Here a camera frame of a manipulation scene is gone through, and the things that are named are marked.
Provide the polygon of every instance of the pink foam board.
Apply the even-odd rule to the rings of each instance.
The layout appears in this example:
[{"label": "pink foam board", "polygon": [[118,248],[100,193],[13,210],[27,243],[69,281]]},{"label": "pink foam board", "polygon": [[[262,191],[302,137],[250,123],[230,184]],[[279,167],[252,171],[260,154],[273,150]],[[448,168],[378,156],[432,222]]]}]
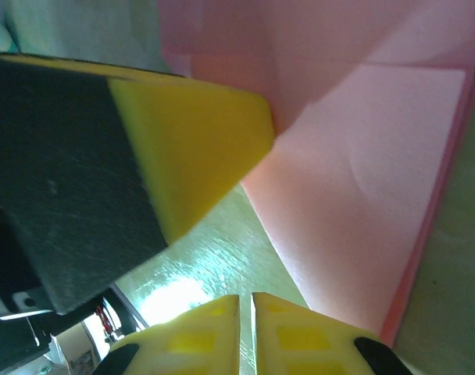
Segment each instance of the pink foam board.
[{"label": "pink foam board", "polygon": [[177,72],[270,100],[279,137],[244,186],[309,306],[391,343],[463,119],[475,1],[159,7]]}]

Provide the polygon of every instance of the green floor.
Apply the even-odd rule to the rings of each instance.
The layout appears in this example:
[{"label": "green floor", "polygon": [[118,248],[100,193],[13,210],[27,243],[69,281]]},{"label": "green floor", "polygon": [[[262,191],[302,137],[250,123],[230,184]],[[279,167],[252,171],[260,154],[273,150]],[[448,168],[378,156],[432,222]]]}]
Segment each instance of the green floor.
[{"label": "green floor", "polygon": [[[166,70],[155,0],[0,0],[23,52]],[[243,295],[241,374],[254,373],[249,292],[302,297],[240,187],[183,241],[118,280],[149,323]],[[475,374],[475,111],[412,292],[397,353],[416,373]]]}]

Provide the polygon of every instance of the reflective floor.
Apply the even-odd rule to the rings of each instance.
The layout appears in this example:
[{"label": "reflective floor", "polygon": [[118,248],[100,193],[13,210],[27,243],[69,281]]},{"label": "reflective floor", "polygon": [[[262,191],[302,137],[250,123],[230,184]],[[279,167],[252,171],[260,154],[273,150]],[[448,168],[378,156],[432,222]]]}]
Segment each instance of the reflective floor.
[{"label": "reflective floor", "polygon": [[185,238],[117,281],[149,324],[221,295],[241,296],[241,375],[255,373],[250,293],[305,305],[240,186]]}]

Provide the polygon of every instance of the yellow plastic block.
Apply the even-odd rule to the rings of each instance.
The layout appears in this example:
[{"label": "yellow plastic block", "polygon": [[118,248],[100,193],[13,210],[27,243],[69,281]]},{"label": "yellow plastic block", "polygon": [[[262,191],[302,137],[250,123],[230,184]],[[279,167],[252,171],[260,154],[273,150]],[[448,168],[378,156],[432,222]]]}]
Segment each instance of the yellow plastic block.
[{"label": "yellow plastic block", "polygon": [[226,295],[130,334],[111,351],[140,346],[124,375],[238,375],[239,330],[239,296]]},{"label": "yellow plastic block", "polygon": [[253,293],[258,375],[374,375],[354,346],[368,331],[267,293]]},{"label": "yellow plastic block", "polygon": [[186,234],[272,148],[270,107],[251,92],[93,62],[1,59],[107,79],[168,243]]}]

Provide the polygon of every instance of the yellow plastic part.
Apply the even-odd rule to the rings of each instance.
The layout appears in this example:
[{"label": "yellow plastic part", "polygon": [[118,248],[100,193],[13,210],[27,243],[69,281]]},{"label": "yellow plastic part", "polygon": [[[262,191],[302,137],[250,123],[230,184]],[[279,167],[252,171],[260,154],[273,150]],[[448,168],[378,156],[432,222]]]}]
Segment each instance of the yellow plastic part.
[{"label": "yellow plastic part", "polygon": [[272,148],[269,104],[251,92],[93,62],[28,55],[1,59],[107,77],[169,244]]},{"label": "yellow plastic part", "polygon": [[238,375],[239,296],[226,295],[168,323],[130,334],[140,348],[123,375]]},{"label": "yellow plastic part", "polygon": [[253,293],[258,375],[374,375],[354,339],[366,330],[267,293]]}]

